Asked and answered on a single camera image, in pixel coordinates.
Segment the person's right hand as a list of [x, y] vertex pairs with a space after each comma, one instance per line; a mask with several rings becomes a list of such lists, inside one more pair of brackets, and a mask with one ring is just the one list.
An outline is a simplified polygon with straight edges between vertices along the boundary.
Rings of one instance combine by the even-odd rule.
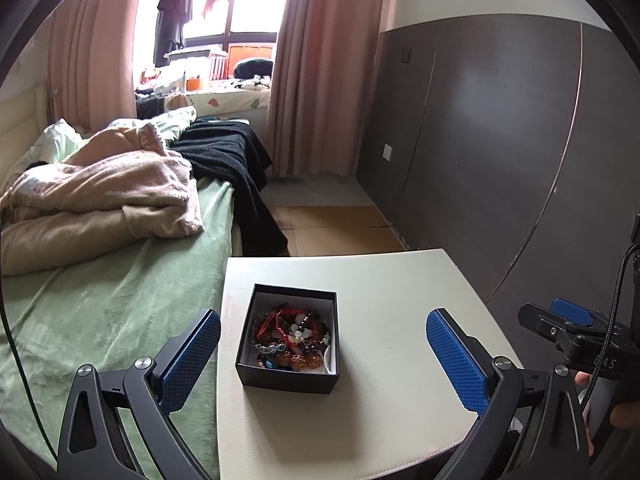
[[575, 376], [582, 387], [579, 400], [584, 404], [589, 456], [595, 460], [605, 449], [616, 430], [639, 431], [639, 379], [626, 382], [599, 378], [590, 374]]

